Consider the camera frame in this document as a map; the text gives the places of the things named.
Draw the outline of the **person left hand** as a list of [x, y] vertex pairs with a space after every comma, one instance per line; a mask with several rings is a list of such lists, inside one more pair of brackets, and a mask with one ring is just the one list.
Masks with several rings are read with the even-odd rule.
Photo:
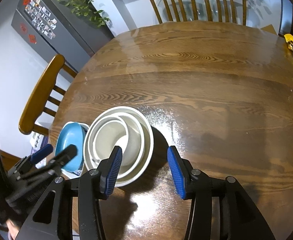
[[20, 228], [10, 219], [6, 221], [6, 226], [8, 227], [9, 239], [15, 240]]

